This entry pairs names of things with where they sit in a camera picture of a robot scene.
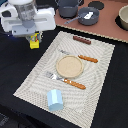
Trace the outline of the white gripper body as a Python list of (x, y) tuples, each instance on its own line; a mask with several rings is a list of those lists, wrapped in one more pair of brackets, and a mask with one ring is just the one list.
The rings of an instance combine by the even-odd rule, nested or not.
[(3, 4), (0, 7), (1, 25), (5, 32), (15, 37), (33, 35), (37, 31), (54, 30), (55, 11), (52, 7), (36, 9), (32, 4), (13, 6)]

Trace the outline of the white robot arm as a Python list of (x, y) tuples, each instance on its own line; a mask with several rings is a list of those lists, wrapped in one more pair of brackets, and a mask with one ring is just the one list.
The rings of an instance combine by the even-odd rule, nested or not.
[(53, 7), (38, 9), (36, 0), (7, 0), (0, 6), (3, 30), (14, 37), (29, 37), (36, 32), (54, 30)]

